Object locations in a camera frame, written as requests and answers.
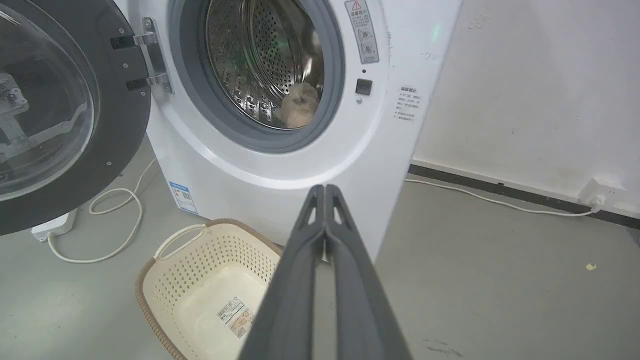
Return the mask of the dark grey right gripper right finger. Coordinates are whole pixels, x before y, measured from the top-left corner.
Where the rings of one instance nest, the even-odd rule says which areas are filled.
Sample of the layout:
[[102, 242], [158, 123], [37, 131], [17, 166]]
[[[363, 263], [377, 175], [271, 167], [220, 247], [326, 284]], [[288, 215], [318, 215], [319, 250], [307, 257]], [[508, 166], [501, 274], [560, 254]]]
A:
[[342, 191], [325, 187], [324, 229], [334, 268], [339, 360], [410, 360], [409, 346]]

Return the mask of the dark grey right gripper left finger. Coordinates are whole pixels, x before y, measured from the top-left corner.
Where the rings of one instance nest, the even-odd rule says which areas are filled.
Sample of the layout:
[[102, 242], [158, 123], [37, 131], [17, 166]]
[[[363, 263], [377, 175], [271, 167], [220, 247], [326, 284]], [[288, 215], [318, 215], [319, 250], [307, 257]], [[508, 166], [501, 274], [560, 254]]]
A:
[[322, 253], [325, 186], [309, 189], [240, 351], [240, 360], [313, 358], [316, 267]]

